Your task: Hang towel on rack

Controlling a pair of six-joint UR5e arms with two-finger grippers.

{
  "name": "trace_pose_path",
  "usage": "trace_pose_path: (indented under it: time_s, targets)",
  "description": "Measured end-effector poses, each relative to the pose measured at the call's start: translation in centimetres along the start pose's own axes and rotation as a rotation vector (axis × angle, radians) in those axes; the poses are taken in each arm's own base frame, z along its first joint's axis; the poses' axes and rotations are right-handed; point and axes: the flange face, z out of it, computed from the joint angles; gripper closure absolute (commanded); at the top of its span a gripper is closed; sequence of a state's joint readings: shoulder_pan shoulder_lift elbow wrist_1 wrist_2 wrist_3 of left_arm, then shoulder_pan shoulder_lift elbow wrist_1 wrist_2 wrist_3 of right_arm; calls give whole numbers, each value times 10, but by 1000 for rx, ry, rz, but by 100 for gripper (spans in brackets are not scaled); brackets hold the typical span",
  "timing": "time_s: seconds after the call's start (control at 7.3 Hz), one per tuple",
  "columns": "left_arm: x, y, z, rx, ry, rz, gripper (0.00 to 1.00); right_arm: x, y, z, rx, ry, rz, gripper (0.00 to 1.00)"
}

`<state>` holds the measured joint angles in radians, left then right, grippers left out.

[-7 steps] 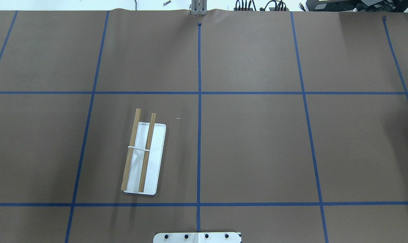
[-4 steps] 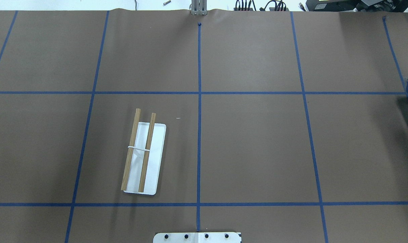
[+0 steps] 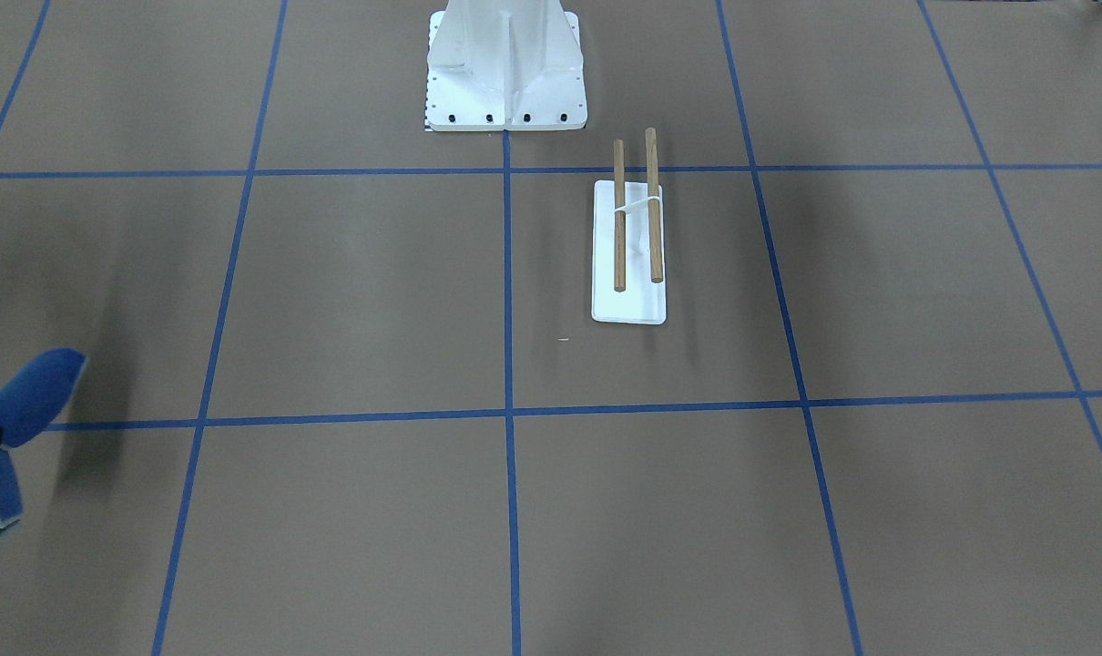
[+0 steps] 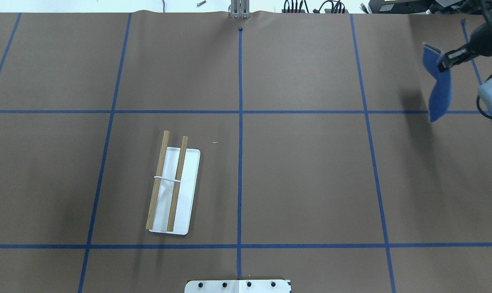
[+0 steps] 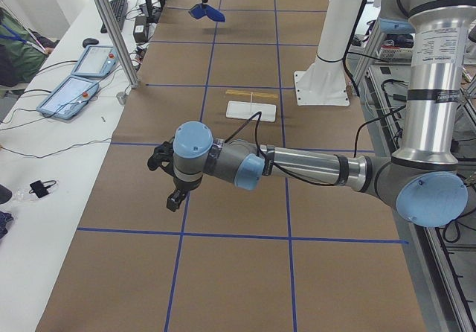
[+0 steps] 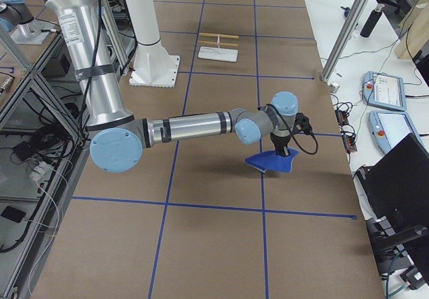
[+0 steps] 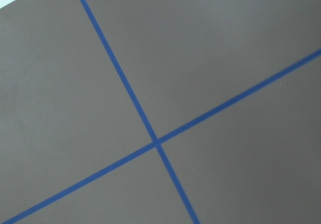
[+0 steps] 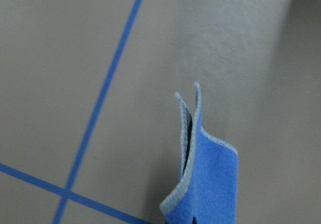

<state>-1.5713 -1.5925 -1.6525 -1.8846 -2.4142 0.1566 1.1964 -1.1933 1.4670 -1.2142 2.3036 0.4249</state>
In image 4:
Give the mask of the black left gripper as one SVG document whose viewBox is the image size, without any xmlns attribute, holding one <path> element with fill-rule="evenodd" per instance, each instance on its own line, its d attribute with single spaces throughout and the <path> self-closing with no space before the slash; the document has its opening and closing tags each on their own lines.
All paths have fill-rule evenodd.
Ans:
<svg viewBox="0 0 492 293">
<path fill-rule="evenodd" d="M 445 72 L 478 56 L 492 56 L 492 26 L 488 24 L 473 31 L 470 41 L 462 48 L 446 52 L 439 62 L 439 72 Z"/>
</svg>

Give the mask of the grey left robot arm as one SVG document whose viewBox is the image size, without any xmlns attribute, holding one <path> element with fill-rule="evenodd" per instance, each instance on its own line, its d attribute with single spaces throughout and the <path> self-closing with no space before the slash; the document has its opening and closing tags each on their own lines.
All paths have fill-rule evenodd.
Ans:
<svg viewBox="0 0 492 293">
<path fill-rule="evenodd" d="M 473 31 L 464 45 L 443 54 L 436 65 L 438 72 L 445 72 L 478 56 L 492 56 L 492 0 L 473 0 L 472 3 L 480 8 L 485 22 Z M 481 115 L 492 120 L 492 74 L 480 85 L 476 106 Z"/>
</svg>

